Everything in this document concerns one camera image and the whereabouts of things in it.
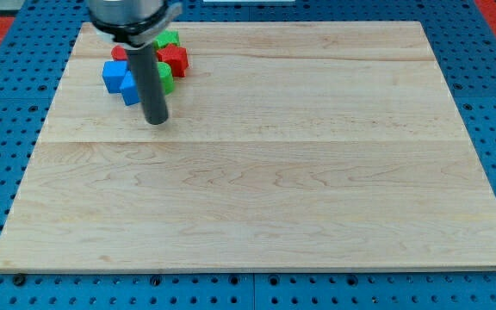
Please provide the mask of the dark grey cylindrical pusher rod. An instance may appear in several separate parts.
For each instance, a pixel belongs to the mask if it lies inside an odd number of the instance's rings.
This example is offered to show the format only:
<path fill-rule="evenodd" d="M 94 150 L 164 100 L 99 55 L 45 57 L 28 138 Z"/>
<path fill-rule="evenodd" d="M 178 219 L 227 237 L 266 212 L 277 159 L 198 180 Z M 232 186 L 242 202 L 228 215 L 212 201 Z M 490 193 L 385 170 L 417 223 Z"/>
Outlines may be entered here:
<path fill-rule="evenodd" d="M 146 122 L 151 125 L 166 122 L 169 118 L 169 111 L 153 45 L 148 44 L 139 49 L 127 49 L 126 54 Z"/>

